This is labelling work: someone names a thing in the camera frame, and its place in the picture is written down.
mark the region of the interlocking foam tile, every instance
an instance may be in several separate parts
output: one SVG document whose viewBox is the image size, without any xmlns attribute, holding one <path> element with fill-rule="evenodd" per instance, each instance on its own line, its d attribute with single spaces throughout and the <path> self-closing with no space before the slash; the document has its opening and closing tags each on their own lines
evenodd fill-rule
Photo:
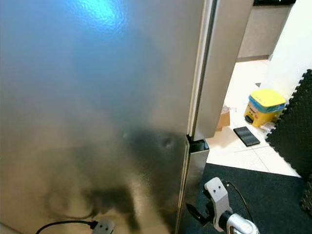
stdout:
<svg viewBox="0 0 312 234">
<path fill-rule="evenodd" d="M 312 174 L 307 182 L 307 187 L 301 199 L 300 207 L 312 216 Z"/>
<path fill-rule="evenodd" d="M 302 77 L 266 141 L 307 179 L 312 173 L 312 70 Z"/>
</svg>

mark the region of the yellow trash bin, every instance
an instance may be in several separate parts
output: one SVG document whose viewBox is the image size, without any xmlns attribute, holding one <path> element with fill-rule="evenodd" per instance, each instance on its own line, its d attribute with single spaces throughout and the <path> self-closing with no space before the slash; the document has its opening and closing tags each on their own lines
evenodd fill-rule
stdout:
<svg viewBox="0 0 312 234">
<path fill-rule="evenodd" d="M 254 127 L 260 127 L 266 122 L 274 121 L 277 114 L 283 110 L 286 100 L 271 89 L 254 91 L 249 96 L 244 117 Z"/>
</svg>

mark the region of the black mat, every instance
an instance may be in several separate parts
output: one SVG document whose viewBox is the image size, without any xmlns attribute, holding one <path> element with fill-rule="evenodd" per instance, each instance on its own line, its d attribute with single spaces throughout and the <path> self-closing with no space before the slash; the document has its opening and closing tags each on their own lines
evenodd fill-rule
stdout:
<svg viewBox="0 0 312 234">
<path fill-rule="evenodd" d="M 300 205 L 301 209 L 312 217 L 312 175 L 309 177 Z"/>
<path fill-rule="evenodd" d="M 300 209 L 305 182 L 297 177 L 206 164 L 204 183 L 219 177 L 235 184 L 244 195 L 261 234 L 311 234 L 312 218 Z M 228 188 L 230 206 L 235 213 L 248 217 L 246 209 L 232 188 Z M 206 197 L 199 193 L 196 207 L 204 214 Z M 218 234 L 209 224 L 201 227 L 190 220 L 188 234 Z"/>
<path fill-rule="evenodd" d="M 302 77 L 266 141 L 307 179 L 312 173 L 312 70 Z"/>
<path fill-rule="evenodd" d="M 260 141 L 249 131 L 247 127 L 234 128 L 233 131 L 246 146 L 260 144 Z"/>
</svg>

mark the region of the black power cord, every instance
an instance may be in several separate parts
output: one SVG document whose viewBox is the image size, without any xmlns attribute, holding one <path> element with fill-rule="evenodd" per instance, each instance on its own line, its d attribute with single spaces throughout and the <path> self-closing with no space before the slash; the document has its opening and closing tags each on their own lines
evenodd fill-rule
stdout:
<svg viewBox="0 0 312 234">
<path fill-rule="evenodd" d="M 91 229 L 94 229 L 96 227 L 96 225 L 98 224 L 97 221 L 83 221 L 83 220 L 60 221 L 60 222 L 48 223 L 48 224 L 42 226 L 41 228 L 39 228 L 39 230 L 36 232 L 36 234 L 39 234 L 43 229 L 46 229 L 48 227 L 51 227 L 54 225 L 59 225 L 59 224 L 66 224 L 66 223 L 83 223 L 83 224 L 89 225 Z"/>
<path fill-rule="evenodd" d="M 242 201 L 243 201 L 243 203 L 244 203 L 244 205 L 245 205 L 245 207 L 246 207 L 246 210 L 247 210 L 247 212 L 248 212 L 248 214 L 249 214 L 249 216 L 250 216 L 251 222 L 255 223 L 255 222 L 254 222 L 254 218 L 253 218 L 252 214 L 251 214 L 250 211 L 249 211 L 249 208 L 248 208 L 248 205 L 247 205 L 247 203 L 246 203 L 246 201 L 245 201 L 245 198 L 243 197 L 243 195 L 242 195 L 242 193 L 239 191 L 239 189 L 238 189 L 235 185 L 233 185 L 231 182 L 229 182 L 229 181 L 226 181 L 226 185 L 227 185 L 227 187 L 228 187 L 229 185 L 231 185 L 231 186 L 237 191 L 237 193 L 239 194 L 240 198 L 242 199 Z"/>
</svg>

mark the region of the yellow lid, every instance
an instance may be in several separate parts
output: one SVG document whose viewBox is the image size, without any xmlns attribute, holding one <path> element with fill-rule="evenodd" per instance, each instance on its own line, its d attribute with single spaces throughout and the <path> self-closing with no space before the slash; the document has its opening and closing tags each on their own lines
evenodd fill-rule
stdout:
<svg viewBox="0 0 312 234">
<path fill-rule="evenodd" d="M 254 91 L 251 96 L 263 107 L 277 106 L 286 102 L 283 96 L 271 89 L 260 89 Z"/>
</svg>

